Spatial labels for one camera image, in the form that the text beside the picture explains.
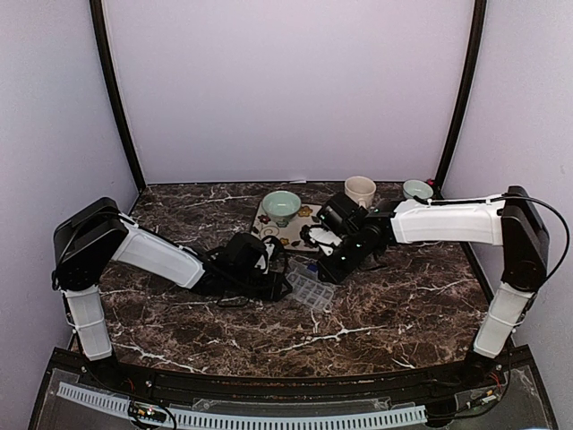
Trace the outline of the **clear plastic pill organizer box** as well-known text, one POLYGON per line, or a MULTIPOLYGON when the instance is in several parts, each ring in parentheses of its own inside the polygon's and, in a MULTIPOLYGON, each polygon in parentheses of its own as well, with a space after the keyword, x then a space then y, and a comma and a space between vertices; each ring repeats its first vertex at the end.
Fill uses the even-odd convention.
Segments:
POLYGON ((289 262, 286 278, 293 287, 290 296, 313 311, 327 313, 332 307, 336 289, 328 282, 319 280, 318 272, 309 271, 309 264, 295 260, 289 262))

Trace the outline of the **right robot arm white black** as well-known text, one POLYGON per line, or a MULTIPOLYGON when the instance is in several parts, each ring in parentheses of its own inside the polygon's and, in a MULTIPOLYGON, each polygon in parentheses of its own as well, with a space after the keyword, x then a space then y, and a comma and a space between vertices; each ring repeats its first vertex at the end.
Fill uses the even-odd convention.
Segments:
POLYGON ((371 210, 338 193, 321 207, 318 225, 308 229, 304 240, 321 249, 319 277, 333 284, 345 280, 371 254, 394 245, 452 242, 500 247, 504 261, 500 286, 475 335, 475 355, 457 370, 458 382, 474 389, 490 376, 489 359, 499 355, 555 272, 548 267, 550 236, 539 207, 549 210, 551 205, 518 185, 486 197, 415 197, 382 202, 371 210))

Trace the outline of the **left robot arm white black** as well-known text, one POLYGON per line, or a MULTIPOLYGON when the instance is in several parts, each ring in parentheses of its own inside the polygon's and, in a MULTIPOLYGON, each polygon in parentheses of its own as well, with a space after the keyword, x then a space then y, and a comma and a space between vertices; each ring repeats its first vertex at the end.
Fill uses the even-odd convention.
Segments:
POLYGON ((234 293, 247 299, 277 302, 291 294, 284 246, 273 236, 236 233, 226 245, 209 251, 178 245, 140 226, 115 201, 102 197, 56 227, 52 287, 62 292, 69 323, 90 373, 108 391, 126 383, 125 369, 111 357, 99 280, 110 262, 120 262, 210 297, 234 293))

